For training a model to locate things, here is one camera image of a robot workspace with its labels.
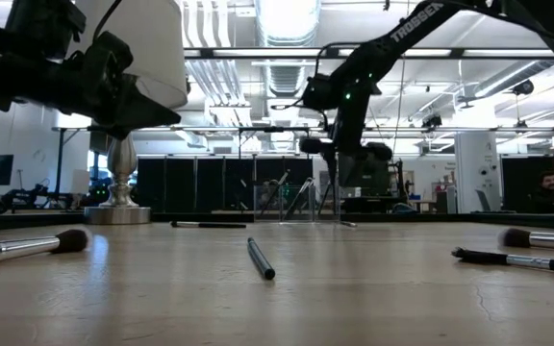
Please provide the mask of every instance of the makeup brush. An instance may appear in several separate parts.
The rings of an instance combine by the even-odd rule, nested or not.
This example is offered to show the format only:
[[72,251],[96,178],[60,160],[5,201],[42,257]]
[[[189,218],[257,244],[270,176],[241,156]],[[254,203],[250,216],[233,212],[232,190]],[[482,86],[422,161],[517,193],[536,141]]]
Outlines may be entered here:
[[89,235],[82,230],[69,230],[54,236],[1,240],[0,261],[35,255],[43,252],[62,254],[85,250]]
[[510,228],[499,235],[499,243],[503,246],[520,248],[540,247],[554,249],[554,234]]
[[520,255],[495,254],[479,251],[471,251],[463,248],[456,248],[452,256],[461,261],[476,264],[500,264],[517,265],[529,268],[546,269],[554,271],[554,259],[534,258]]

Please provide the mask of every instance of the black cable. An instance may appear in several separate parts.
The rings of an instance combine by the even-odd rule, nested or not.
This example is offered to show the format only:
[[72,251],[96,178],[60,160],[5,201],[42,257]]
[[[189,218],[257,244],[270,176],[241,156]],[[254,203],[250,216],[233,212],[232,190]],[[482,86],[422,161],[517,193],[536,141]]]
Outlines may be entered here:
[[100,33],[102,32],[102,28],[104,28],[104,25],[106,25],[106,22],[108,19],[113,15],[116,8],[121,4],[121,0],[114,0],[113,4],[108,8],[102,19],[100,19],[100,22],[95,27],[95,32],[93,33],[93,42],[97,40],[97,38],[100,36]]
[[[408,0],[408,16],[410,15],[410,0]],[[394,126],[394,142],[392,143],[392,163],[394,163],[394,151],[396,150],[396,138],[399,135],[399,122],[401,122],[401,105],[403,103],[403,87],[405,86],[405,59],[401,65],[401,85],[399,86],[399,109],[397,111],[396,125]]]
[[298,106],[298,104],[303,101],[303,99],[298,99],[296,101],[294,101],[293,103],[289,104],[289,105],[272,105],[270,106],[270,108],[272,110],[275,110],[275,111],[283,111],[283,110],[287,110],[289,108],[292,108],[292,107],[300,107]]
[[317,52],[317,56],[315,56],[315,74],[317,74],[317,70],[319,69],[319,60],[322,58],[322,53],[324,53],[324,51],[326,51],[327,49],[329,48],[332,48],[334,46],[338,46],[338,45],[344,45],[344,46],[350,46],[350,45],[354,45],[354,46],[359,46],[361,44],[363,44],[364,42],[354,42],[354,41],[342,41],[342,42],[331,42],[331,43],[328,43],[326,45],[324,45],[322,48],[320,48],[319,52]]

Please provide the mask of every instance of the ceiling light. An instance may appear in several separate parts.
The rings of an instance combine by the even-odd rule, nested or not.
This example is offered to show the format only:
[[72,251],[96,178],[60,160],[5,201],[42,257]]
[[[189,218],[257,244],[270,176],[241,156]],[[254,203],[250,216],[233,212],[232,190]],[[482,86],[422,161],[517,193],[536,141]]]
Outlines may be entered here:
[[173,126],[170,128],[172,131],[199,131],[199,132],[238,132],[239,128],[236,127],[188,127],[188,126]]
[[169,127],[155,127],[155,128],[144,128],[144,129],[138,129],[139,131],[144,131],[144,132],[147,132],[147,131],[153,131],[153,132],[156,132],[156,131],[170,131],[170,128]]
[[447,57],[450,49],[410,49],[405,52],[406,57]]
[[260,67],[270,67],[270,66],[299,67],[299,66],[315,66],[315,62],[263,61],[263,62],[251,62],[251,65],[260,66]]
[[554,57],[550,49],[466,49],[464,57]]
[[220,58],[236,57],[264,57],[264,58],[287,58],[287,57],[313,57],[319,53],[319,49],[310,48],[247,48],[247,49],[215,49],[214,55]]

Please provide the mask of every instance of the ceiling duct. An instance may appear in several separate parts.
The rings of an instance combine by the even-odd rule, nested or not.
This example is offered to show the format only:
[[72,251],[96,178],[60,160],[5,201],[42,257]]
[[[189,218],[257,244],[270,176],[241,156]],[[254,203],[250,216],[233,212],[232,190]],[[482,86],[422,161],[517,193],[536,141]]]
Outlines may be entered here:
[[[486,81],[478,84],[472,91],[471,95],[478,98],[491,97],[494,94],[513,87],[523,81],[537,75],[540,72],[554,66],[554,61],[533,61],[533,62],[516,62],[502,70],[501,72],[491,76]],[[426,114],[427,110],[439,110],[455,102],[456,97],[452,93],[457,93],[462,90],[462,86],[451,86],[444,91],[444,94],[431,100],[426,105],[422,106],[416,113],[410,115],[408,119]]]
[[[320,0],[254,0],[254,4],[261,46],[314,46]],[[305,67],[274,63],[264,68],[267,89],[278,97],[294,96],[305,81]]]
[[489,97],[554,66],[554,61],[516,62],[480,83],[473,90],[475,97]]

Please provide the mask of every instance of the white column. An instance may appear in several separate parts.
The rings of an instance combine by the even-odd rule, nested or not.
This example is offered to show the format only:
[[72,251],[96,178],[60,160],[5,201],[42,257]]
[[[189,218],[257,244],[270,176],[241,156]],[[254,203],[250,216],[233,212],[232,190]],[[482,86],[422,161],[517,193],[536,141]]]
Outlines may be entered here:
[[[472,105],[473,108],[456,109],[454,120],[457,126],[496,126],[492,103],[478,101]],[[491,210],[500,210],[499,161],[495,133],[456,134],[455,154],[459,213],[483,211],[477,190],[487,196]]]

